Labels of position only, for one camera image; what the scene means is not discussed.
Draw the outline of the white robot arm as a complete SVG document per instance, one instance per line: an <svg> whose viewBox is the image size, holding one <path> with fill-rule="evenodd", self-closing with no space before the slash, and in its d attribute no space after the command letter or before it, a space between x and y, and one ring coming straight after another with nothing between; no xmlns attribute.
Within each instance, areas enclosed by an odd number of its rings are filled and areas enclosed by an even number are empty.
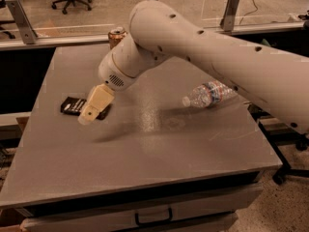
<svg viewBox="0 0 309 232"><path fill-rule="evenodd" d="M91 90L78 121L92 123L116 91L170 57L191 63L298 133L309 133L306 57L202 29L156 0L132 9L129 33L101 61L101 84Z"/></svg>

